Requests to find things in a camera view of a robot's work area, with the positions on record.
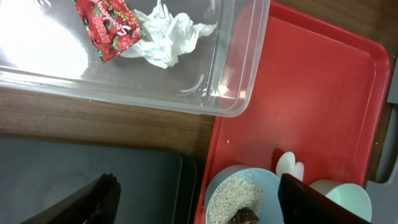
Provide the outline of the white plastic spoon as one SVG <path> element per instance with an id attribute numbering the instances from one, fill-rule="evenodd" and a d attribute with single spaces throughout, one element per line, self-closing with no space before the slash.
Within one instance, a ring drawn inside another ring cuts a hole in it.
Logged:
<path id="1" fill-rule="evenodd" d="M 295 173 L 295 154 L 293 152 L 284 153 L 275 167 L 275 174 L 280 179 L 283 174 L 294 175 Z"/>

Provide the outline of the mint green bowl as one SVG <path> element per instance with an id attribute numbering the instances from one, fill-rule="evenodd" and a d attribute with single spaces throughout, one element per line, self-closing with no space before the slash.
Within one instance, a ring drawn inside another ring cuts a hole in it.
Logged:
<path id="1" fill-rule="evenodd" d="M 310 186 L 349 212 L 368 222 L 371 221 L 373 213 L 371 200 L 361 186 L 326 179 L 317 180 Z"/>

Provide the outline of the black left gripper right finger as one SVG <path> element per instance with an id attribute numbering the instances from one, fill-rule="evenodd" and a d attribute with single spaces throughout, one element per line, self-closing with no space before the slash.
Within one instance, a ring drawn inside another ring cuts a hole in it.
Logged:
<path id="1" fill-rule="evenodd" d="M 278 199 L 285 224 L 370 224 L 291 174 L 282 174 Z"/>

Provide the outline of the white rice leftovers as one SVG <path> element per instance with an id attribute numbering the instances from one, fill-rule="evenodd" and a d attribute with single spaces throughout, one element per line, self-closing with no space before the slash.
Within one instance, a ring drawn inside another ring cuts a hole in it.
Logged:
<path id="1" fill-rule="evenodd" d="M 259 217 L 262 198 L 263 190 L 252 174 L 234 174 L 215 191 L 208 205 L 207 217 L 210 223 L 228 224 L 236 212 L 244 207 L 250 208 Z"/>

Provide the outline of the black food waste tray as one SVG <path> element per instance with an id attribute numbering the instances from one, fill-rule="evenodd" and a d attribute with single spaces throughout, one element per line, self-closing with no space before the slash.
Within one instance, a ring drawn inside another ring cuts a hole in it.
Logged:
<path id="1" fill-rule="evenodd" d="M 121 184 L 116 223 L 189 223 L 197 177 L 175 152 L 1 139 L 1 222 L 21 223 L 102 174 Z"/>

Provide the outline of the brown food piece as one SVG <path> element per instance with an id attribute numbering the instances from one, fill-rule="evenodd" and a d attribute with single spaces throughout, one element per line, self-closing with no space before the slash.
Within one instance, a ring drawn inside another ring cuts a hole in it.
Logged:
<path id="1" fill-rule="evenodd" d="M 259 217 L 248 207 L 239 209 L 228 224 L 255 224 Z"/>

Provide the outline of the grey dishwasher rack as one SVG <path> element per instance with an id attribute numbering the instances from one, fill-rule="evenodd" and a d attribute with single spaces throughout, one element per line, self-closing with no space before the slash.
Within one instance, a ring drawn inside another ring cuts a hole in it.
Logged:
<path id="1" fill-rule="evenodd" d="M 392 105 L 391 117 L 383 144 L 376 180 L 368 181 L 366 192 L 371 199 L 372 223 L 397 223 L 397 68 L 394 68 L 387 96 Z"/>

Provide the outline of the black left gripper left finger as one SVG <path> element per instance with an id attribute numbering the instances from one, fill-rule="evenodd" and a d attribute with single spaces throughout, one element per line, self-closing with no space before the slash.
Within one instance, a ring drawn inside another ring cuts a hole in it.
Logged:
<path id="1" fill-rule="evenodd" d="M 55 205 L 23 221 L 23 224 L 113 224 L 121 184 L 112 173 L 104 173 Z"/>

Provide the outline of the clear plastic waste bin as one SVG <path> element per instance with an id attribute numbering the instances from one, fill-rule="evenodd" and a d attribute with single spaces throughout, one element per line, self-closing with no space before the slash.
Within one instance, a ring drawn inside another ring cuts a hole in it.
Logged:
<path id="1" fill-rule="evenodd" d="M 214 26 L 160 68 L 125 51 L 103 63 L 73 1 L 1 2 L 1 86 L 87 100 L 234 117 L 249 104 L 269 1 L 128 1 Z"/>

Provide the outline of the light blue rice bowl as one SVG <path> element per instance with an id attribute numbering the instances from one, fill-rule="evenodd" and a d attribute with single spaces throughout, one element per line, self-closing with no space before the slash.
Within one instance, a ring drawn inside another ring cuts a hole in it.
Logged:
<path id="1" fill-rule="evenodd" d="M 217 173 L 210 181 L 205 192 L 205 222 L 214 224 L 210 223 L 207 214 L 208 205 L 215 196 L 215 191 L 232 175 L 242 173 L 252 174 L 257 179 L 261 189 L 263 190 L 261 211 L 259 212 L 259 223 L 283 223 L 282 210 L 277 196 L 280 179 L 269 170 L 243 165 L 227 167 Z"/>

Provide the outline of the red serving tray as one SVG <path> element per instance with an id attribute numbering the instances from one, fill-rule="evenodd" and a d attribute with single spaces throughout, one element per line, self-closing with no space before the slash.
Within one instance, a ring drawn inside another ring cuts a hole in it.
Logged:
<path id="1" fill-rule="evenodd" d="M 390 77 L 381 44 L 271 2 L 251 99 L 216 118 L 202 189 L 232 165 L 272 170 L 285 151 L 306 184 L 363 185 Z"/>

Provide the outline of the white napkin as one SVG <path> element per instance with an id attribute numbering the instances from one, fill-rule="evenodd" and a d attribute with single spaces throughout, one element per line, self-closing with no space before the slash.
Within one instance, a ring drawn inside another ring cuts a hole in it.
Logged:
<path id="1" fill-rule="evenodd" d="M 150 14 L 133 10 L 144 31 L 144 37 L 120 56 L 124 58 L 144 58 L 149 63 L 163 69 L 178 63 L 178 56 L 193 52 L 200 37 L 209 36 L 217 24 L 194 23 L 184 12 L 172 15 L 161 0 Z"/>

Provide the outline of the red snack wrapper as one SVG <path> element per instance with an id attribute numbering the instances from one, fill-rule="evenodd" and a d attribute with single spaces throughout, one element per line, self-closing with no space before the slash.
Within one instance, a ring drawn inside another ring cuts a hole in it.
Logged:
<path id="1" fill-rule="evenodd" d="M 145 37 L 124 0 L 73 0 L 96 53 L 106 63 Z"/>

